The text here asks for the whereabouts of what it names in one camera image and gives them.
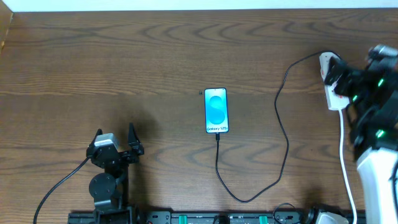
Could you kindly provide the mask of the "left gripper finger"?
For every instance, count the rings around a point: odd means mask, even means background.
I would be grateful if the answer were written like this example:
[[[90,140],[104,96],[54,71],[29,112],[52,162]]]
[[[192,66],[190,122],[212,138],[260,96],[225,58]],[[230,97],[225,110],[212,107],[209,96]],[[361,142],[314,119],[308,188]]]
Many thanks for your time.
[[[134,129],[133,123],[129,123],[129,132],[128,132],[128,138],[127,142],[129,147],[138,155],[144,155],[144,146],[140,142],[136,131]]]
[[[96,132],[96,134],[95,134],[94,139],[96,139],[97,136],[102,135],[102,134],[103,134],[102,129],[98,129],[97,132]]]

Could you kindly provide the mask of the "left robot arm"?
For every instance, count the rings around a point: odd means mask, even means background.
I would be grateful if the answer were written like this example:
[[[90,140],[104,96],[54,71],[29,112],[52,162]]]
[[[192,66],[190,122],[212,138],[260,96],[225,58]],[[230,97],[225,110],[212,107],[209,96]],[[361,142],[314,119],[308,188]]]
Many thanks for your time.
[[[135,205],[129,203],[129,166],[139,162],[144,147],[129,124],[127,143],[130,150],[119,152],[119,141],[113,133],[104,134],[101,129],[86,150],[91,163],[104,171],[94,176],[89,184],[93,197],[95,223],[143,223]]]

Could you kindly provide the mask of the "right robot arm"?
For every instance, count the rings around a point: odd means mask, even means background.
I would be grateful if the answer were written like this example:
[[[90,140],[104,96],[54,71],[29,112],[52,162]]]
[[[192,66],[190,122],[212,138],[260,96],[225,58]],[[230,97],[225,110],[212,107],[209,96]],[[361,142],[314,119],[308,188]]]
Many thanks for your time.
[[[324,83],[346,107],[367,223],[397,223],[397,70],[358,70],[332,57]]]

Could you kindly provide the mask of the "smartphone with blue screen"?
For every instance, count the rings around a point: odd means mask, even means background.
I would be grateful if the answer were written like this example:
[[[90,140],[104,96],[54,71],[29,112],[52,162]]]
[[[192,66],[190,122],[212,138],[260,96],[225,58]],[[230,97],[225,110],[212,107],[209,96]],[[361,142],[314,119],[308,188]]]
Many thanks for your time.
[[[207,88],[205,96],[205,130],[207,133],[229,131],[228,97],[226,88]]]

